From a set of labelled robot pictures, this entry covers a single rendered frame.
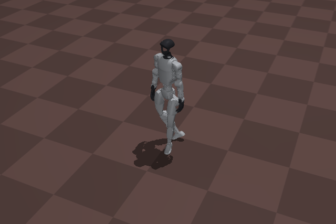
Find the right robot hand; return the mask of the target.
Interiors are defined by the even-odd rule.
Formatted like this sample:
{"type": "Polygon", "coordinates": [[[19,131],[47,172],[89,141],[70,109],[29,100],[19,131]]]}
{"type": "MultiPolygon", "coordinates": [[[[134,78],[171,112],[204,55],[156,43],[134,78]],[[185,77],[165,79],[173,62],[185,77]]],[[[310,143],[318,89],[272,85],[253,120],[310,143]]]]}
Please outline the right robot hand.
{"type": "Polygon", "coordinates": [[[151,86],[151,95],[150,95],[152,101],[154,101],[155,89],[156,89],[156,88],[154,88],[154,85],[152,85],[152,86],[151,86]]]}

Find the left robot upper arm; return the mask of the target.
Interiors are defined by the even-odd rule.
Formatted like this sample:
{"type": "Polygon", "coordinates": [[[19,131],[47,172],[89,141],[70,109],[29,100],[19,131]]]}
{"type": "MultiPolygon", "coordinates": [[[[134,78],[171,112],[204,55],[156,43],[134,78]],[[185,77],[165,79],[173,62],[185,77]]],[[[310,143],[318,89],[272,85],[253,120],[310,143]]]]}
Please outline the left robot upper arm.
{"type": "Polygon", "coordinates": [[[182,64],[180,62],[172,62],[172,68],[175,71],[176,81],[174,85],[180,88],[180,82],[182,81],[182,64]]]}

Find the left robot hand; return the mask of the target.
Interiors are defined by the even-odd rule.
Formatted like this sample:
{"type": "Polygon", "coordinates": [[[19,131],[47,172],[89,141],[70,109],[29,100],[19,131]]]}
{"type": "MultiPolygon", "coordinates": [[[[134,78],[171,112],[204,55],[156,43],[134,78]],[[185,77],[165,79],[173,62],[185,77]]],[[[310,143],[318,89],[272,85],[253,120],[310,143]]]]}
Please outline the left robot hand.
{"type": "Polygon", "coordinates": [[[179,113],[184,107],[184,101],[182,102],[182,100],[179,99],[178,102],[179,102],[179,106],[178,106],[179,108],[176,110],[177,113],[179,113]]]}

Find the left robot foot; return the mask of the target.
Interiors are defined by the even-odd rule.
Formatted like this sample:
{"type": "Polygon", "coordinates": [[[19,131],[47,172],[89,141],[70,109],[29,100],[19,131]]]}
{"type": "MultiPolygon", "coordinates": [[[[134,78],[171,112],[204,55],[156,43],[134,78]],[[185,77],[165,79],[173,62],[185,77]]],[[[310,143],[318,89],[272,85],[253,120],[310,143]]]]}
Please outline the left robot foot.
{"type": "Polygon", "coordinates": [[[172,142],[171,142],[171,145],[170,144],[166,145],[166,148],[164,150],[164,154],[169,155],[171,153],[171,150],[172,150],[172,142]]]}

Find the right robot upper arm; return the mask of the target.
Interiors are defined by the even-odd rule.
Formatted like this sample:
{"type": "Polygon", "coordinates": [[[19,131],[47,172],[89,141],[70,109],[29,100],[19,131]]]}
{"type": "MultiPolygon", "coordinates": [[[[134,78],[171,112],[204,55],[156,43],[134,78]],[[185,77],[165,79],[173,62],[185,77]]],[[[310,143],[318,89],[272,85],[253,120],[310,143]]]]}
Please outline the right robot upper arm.
{"type": "Polygon", "coordinates": [[[159,55],[161,55],[161,53],[158,53],[158,54],[156,54],[156,55],[154,55],[154,66],[155,66],[155,68],[153,69],[153,71],[152,71],[152,73],[154,74],[154,75],[156,75],[156,76],[158,76],[159,74],[158,74],[158,56],[159,55]]]}

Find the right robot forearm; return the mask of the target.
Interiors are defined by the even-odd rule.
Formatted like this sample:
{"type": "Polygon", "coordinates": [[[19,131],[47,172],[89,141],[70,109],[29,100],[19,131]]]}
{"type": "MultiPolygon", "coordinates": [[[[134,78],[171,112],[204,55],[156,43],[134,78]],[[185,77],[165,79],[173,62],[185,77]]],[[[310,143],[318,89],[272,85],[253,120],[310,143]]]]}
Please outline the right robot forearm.
{"type": "Polygon", "coordinates": [[[156,75],[154,75],[153,73],[152,73],[152,84],[151,84],[151,86],[152,85],[154,85],[154,88],[156,88],[157,87],[157,81],[158,81],[158,78],[159,78],[159,76],[156,76],[156,75]]]}

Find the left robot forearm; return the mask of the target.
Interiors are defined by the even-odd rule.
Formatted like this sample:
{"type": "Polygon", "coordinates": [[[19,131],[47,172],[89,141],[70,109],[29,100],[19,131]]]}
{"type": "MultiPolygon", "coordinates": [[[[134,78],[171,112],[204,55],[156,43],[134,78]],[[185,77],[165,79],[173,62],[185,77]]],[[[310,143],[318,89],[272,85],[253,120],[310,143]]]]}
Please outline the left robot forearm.
{"type": "Polygon", "coordinates": [[[183,90],[184,90],[183,82],[181,81],[180,82],[180,88],[177,87],[177,94],[178,94],[177,96],[178,96],[178,99],[182,100],[182,102],[185,100],[184,99],[184,92],[183,92],[183,90]]]}

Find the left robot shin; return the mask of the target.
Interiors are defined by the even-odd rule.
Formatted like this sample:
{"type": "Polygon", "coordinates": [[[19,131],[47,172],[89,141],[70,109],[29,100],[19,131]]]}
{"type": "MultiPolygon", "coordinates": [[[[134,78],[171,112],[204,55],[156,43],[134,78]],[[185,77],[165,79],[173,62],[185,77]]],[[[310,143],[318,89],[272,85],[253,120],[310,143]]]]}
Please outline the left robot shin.
{"type": "MultiPolygon", "coordinates": [[[[175,125],[175,122],[174,122],[174,125],[175,125]]],[[[172,140],[173,134],[174,134],[174,126],[173,126],[173,128],[171,128],[171,127],[167,128],[167,133],[166,133],[167,144],[171,145],[171,140],[172,140]]]]}

